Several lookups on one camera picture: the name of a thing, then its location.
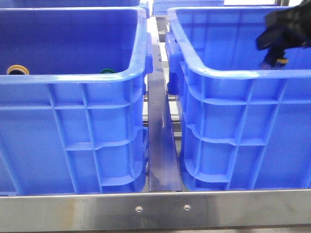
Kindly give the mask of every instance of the yellow ring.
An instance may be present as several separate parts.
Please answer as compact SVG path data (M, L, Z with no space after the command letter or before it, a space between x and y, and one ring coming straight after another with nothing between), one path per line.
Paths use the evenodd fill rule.
M23 67L21 65L12 65L8 68L8 70L6 71L6 74L11 73L11 71L13 70L19 70L21 72L23 72L24 74L29 74L29 70L26 67Z
M288 59L286 59L286 58L279 58L276 61L281 63L282 65L285 65L288 63Z

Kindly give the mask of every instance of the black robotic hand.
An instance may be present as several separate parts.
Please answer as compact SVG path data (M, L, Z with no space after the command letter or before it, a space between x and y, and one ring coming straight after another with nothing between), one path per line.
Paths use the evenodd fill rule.
M266 31L257 39L259 50L269 49L264 62L268 66L287 64L285 50L311 47L311 0L283 11L274 11L265 17Z

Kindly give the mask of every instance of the metal rack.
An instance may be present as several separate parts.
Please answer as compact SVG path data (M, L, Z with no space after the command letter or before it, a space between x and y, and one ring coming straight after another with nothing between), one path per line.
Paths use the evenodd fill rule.
M199 231L211 228L238 228L241 233L310 232L311 228L306 226L311 225L311 190L182 191L156 17L149 19L148 27L152 33L154 72L148 76L150 159L147 191L0 197L0 232ZM263 227L270 229L254 230Z

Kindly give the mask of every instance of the metal support beam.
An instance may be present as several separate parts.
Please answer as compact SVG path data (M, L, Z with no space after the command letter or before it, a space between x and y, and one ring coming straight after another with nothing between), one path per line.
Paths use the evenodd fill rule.
M0 197L0 232L310 225L310 190Z
M162 67L156 18L148 20L154 71L148 75L149 191L181 191L181 178Z

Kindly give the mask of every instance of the plastic bin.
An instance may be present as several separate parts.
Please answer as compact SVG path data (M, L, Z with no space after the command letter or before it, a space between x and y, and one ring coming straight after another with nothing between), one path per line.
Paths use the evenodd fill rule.
M167 9L184 6L223 6L225 0L155 0L152 15L167 15Z
M140 191L145 11L1 9L0 28L0 195Z
M169 10L168 88L179 95L190 190L310 187L311 50L288 50L286 70L258 70L267 51L255 39L272 10Z
M149 17L147 0L1 0L0 8L136 6L144 8Z

